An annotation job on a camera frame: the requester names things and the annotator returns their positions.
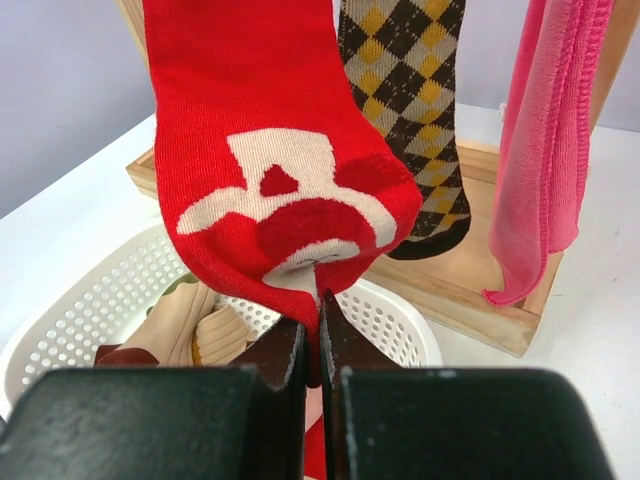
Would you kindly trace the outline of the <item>red sock white pattern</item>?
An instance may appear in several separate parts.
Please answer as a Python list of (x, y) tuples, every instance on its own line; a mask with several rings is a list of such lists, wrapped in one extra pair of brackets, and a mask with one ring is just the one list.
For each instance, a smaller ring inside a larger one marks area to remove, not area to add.
[(321, 380), (326, 293), (410, 233), (422, 203), (357, 107), (329, 1), (143, 5), (164, 224), (212, 289), (307, 331)]

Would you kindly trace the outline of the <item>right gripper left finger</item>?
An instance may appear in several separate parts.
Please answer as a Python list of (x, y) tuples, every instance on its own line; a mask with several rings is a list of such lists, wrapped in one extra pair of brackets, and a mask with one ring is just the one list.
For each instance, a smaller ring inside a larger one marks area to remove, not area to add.
[(216, 368), (54, 370), (1, 437), (5, 479), (298, 479), (305, 333), (282, 320)]

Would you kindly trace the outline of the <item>beige striped sock olive toe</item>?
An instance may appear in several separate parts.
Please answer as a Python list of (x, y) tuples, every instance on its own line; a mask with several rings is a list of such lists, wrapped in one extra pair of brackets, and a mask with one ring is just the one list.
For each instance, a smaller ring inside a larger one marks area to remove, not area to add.
[(182, 282), (162, 295), (138, 329), (113, 352), (111, 364), (191, 367), (198, 322), (214, 309), (217, 293), (201, 282)]

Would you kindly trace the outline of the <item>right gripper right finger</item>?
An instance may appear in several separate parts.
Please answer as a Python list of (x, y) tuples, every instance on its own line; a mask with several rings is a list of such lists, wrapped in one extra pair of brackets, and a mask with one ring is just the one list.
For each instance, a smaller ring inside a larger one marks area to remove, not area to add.
[(586, 406), (532, 368), (404, 368), (326, 294), (320, 316), (331, 479), (610, 479)]

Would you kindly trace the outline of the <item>brown yellow diamond sock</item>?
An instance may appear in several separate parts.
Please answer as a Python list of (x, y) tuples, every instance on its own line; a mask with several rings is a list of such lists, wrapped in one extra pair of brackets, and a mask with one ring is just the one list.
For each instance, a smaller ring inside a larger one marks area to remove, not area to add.
[(450, 251), (471, 226), (455, 135), (464, 0), (344, 1), (338, 42), (357, 106), (412, 173), (422, 205), (389, 257)]

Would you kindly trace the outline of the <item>beige striped sock maroon toe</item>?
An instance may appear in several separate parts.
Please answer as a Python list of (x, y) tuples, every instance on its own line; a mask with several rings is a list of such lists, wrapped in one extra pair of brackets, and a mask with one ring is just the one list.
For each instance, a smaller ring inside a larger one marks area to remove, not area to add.
[[(244, 320), (233, 308), (225, 306), (206, 315), (198, 322), (191, 345), (193, 358), (191, 367), (227, 365), (244, 353), (252, 341), (253, 333)], [(137, 367), (110, 363), (113, 352), (122, 344), (99, 347), (94, 364), (99, 367)]]

